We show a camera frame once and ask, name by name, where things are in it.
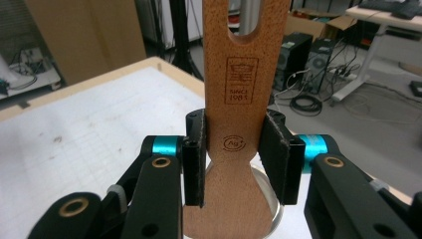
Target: cardboard box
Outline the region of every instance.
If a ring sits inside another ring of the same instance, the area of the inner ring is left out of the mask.
[[[325,22],[313,20],[315,18],[325,20]],[[296,10],[293,15],[288,16],[285,35],[301,32],[313,35],[314,40],[316,38],[335,39],[338,31],[344,31],[355,23],[356,19],[349,16],[300,9]]]
[[[132,0],[26,0],[68,84],[146,58]]]

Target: rectangular engraved label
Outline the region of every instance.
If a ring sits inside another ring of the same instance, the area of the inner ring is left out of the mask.
[[[228,58],[225,103],[248,105],[252,103],[258,58]]]

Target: wooden board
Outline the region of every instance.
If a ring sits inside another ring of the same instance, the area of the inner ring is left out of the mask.
[[[192,238],[263,238],[270,207],[255,180],[256,155],[290,1],[262,2],[257,28],[235,36],[227,28],[227,1],[203,2],[207,149],[212,161],[205,206],[184,207]]]

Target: desk leg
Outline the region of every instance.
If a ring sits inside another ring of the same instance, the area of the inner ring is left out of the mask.
[[[366,54],[365,59],[363,60],[362,67],[360,68],[359,74],[357,74],[357,78],[351,81],[349,84],[344,86],[341,90],[336,92],[332,95],[331,99],[335,102],[341,102],[345,97],[347,97],[350,93],[360,87],[363,83],[366,82],[366,71],[369,68],[369,64],[372,61],[373,56],[375,55],[376,50],[378,49],[379,43],[381,42],[381,38],[385,33],[385,29],[387,28],[386,25],[382,24],[379,26],[378,32],[376,33],[372,44],[370,45],[369,51]]]

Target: power adapter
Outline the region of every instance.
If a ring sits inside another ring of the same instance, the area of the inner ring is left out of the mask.
[[[422,82],[410,82],[410,89],[412,90],[413,96],[422,98]]]

